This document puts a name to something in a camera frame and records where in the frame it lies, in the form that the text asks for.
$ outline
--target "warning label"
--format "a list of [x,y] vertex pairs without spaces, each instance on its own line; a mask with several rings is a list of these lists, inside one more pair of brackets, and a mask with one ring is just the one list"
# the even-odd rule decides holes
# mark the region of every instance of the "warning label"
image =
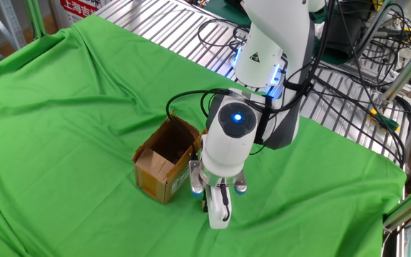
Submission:
[[68,11],[71,14],[75,14],[81,18],[90,16],[94,12],[98,11],[99,7],[101,7],[101,4],[97,4],[98,8],[96,8],[95,6],[85,4],[80,0],[60,0],[60,4],[65,11]]
[[250,59],[252,59],[256,62],[260,62],[260,57],[258,56],[258,53],[255,53],[252,56],[250,56]]

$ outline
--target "red sign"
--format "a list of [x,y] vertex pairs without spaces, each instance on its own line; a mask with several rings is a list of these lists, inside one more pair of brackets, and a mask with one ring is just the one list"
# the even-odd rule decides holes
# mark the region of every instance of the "red sign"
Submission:
[[98,11],[96,7],[85,4],[79,0],[60,0],[60,4],[66,11],[82,18],[85,18],[95,11]]

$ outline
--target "blue led light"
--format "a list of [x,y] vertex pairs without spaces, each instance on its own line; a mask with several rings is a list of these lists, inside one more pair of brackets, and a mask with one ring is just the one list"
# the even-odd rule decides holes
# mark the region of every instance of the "blue led light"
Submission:
[[278,69],[280,68],[280,64],[278,64],[276,67],[275,67],[275,70],[274,70],[274,72],[273,72],[273,74],[272,74],[272,79],[270,80],[270,83],[271,84],[278,84],[278,80],[279,80],[279,78],[277,77],[277,75],[278,75]]
[[230,119],[231,122],[236,125],[241,125],[245,123],[245,117],[244,115],[242,115],[241,112],[235,112],[233,114],[230,114]]
[[235,66],[235,64],[237,63],[237,60],[239,59],[241,49],[242,49],[242,47],[239,47],[239,49],[237,50],[237,54],[235,55],[235,58],[234,58],[233,63],[232,63],[233,66]]

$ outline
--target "box flap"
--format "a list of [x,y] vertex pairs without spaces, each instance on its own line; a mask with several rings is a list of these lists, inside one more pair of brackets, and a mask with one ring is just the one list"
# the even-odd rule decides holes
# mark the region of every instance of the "box flap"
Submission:
[[174,164],[166,160],[155,151],[145,148],[139,156],[136,165],[152,175],[161,183],[166,182],[166,175],[174,167]]

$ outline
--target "green cloth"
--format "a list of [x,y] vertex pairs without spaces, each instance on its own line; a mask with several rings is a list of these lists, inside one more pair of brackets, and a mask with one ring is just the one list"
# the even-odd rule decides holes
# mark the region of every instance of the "green cloth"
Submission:
[[[225,230],[189,181],[167,205],[136,186],[131,157],[169,98],[236,86],[97,16],[3,60],[0,256],[379,256],[405,174],[308,119],[245,162]],[[201,130],[200,97],[172,109]]]

